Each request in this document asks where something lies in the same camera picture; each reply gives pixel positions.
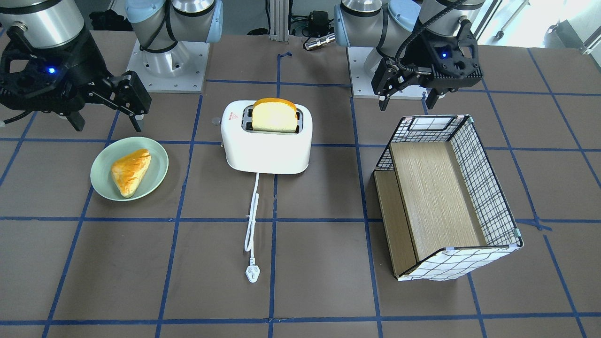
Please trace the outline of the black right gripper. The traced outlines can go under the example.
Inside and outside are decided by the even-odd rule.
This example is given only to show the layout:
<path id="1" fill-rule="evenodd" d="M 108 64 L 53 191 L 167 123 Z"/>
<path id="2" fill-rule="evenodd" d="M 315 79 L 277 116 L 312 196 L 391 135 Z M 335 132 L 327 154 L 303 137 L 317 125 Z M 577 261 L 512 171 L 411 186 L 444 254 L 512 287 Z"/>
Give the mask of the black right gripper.
<path id="1" fill-rule="evenodd" d="M 135 71 L 114 76 L 87 28 L 68 43 L 35 48 L 22 26 L 7 31 L 9 43 L 1 55 L 1 103 L 12 110 L 62 114 L 82 132 L 79 112 L 88 104 L 102 104 L 126 114 L 136 132 L 152 98 Z"/>

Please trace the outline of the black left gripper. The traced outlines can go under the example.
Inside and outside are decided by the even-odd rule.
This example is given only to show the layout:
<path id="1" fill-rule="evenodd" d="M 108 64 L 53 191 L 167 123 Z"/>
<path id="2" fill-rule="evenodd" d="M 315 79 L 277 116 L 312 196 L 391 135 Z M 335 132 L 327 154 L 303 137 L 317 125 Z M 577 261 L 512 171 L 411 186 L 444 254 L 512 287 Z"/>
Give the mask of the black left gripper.
<path id="1" fill-rule="evenodd" d="M 430 89 L 425 104 L 434 106 L 447 92 L 474 86 L 484 73 L 478 59 L 478 42 L 470 19 L 459 19 L 456 37 L 444 37 L 425 28 L 408 47 L 399 64 L 381 58 L 371 80 L 378 107 L 385 111 L 391 96 L 410 85 Z"/>

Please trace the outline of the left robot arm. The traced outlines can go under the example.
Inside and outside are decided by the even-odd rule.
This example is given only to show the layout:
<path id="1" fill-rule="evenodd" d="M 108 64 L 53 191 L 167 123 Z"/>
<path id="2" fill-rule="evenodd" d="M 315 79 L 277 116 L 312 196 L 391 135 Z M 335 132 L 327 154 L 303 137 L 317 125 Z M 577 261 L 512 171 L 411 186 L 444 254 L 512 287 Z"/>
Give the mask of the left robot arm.
<path id="1" fill-rule="evenodd" d="M 370 81 L 381 111 L 397 92 L 429 90 L 427 108 L 484 76 L 472 20 L 482 0 L 342 0 L 335 7 L 340 46 L 372 47 L 377 68 Z"/>

